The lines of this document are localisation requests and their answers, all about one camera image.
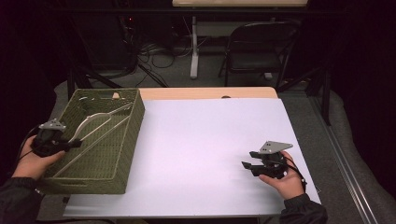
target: black curtain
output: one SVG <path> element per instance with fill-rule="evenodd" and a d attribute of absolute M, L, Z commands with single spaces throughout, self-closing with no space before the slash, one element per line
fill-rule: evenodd
<path fill-rule="evenodd" d="M 24 136 L 49 119 L 53 88 L 65 81 L 55 39 L 44 22 L 32 1 L 0 1 L 0 184 L 12 172 Z"/>
<path fill-rule="evenodd" d="M 355 146 L 378 182 L 396 196 L 396 5 L 375 1 L 332 72 Z"/>
<path fill-rule="evenodd" d="M 308 9 L 316 11 L 345 10 L 357 0 L 309 0 Z M 342 18 L 317 17 L 302 19 L 297 39 L 285 71 L 285 78 L 299 77 L 320 66 L 332 50 L 332 43 L 344 24 Z"/>

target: white paper sheet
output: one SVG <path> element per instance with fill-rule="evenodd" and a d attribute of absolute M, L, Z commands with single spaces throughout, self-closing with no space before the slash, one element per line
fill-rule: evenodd
<path fill-rule="evenodd" d="M 257 217 L 284 208 L 277 191 L 246 170 L 266 141 L 288 149 L 320 203 L 279 99 L 145 101 L 126 193 L 72 195 L 67 217 Z"/>

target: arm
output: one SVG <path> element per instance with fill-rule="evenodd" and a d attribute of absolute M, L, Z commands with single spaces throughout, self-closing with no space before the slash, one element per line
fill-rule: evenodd
<path fill-rule="evenodd" d="M 38 157 L 31 152 L 33 138 L 23 146 L 13 176 L 0 188 L 0 223 L 34 223 L 42 200 L 35 191 L 36 181 L 64 155 L 62 151 L 50 157 Z"/>
<path fill-rule="evenodd" d="M 294 166 L 292 157 L 283 151 L 288 158 L 288 165 Z M 259 179 L 277 189 L 285 199 L 285 207 L 280 216 L 280 223 L 284 224 L 322 224 L 327 222 L 326 209 L 318 203 L 314 203 L 304 193 L 300 176 L 293 170 L 288 169 L 287 174 L 281 179 L 260 175 Z"/>

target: table leg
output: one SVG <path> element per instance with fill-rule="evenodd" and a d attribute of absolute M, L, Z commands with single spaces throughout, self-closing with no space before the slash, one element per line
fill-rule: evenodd
<path fill-rule="evenodd" d="M 190 77 L 192 79 L 198 78 L 198 46 L 197 46 L 197 20 L 196 20 L 196 17 L 192 17 L 192 57 L 191 57 Z"/>

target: wrist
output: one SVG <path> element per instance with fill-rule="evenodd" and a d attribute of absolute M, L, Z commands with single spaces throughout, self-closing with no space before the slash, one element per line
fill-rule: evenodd
<path fill-rule="evenodd" d="M 311 199 L 309 196 L 306 193 L 302 193 L 301 195 L 285 200 L 284 204 L 286 208 L 300 207 L 306 203 L 309 203 L 310 201 Z"/>
<path fill-rule="evenodd" d="M 281 194 L 283 199 L 288 200 L 288 199 L 292 199 L 292 198 L 295 198 L 297 196 L 304 194 L 304 190 L 303 189 L 295 189 L 295 190 L 288 189 L 287 192 L 279 192 L 279 193 Z"/>
<path fill-rule="evenodd" d="M 37 187 L 37 182 L 31 177 L 11 177 L 5 184 L 4 188 L 7 187 L 19 187 L 26 189 L 35 189 Z"/>
<path fill-rule="evenodd" d="M 23 169 L 21 167 L 17 167 L 12 177 L 18 177 L 18 178 L 26 177 L 26 178 L 32 178 L 33 180 L 38 180 L 40 178 L 40 175 L 38 175 L 35 172 L 32 172 L 31 169 Z"/>

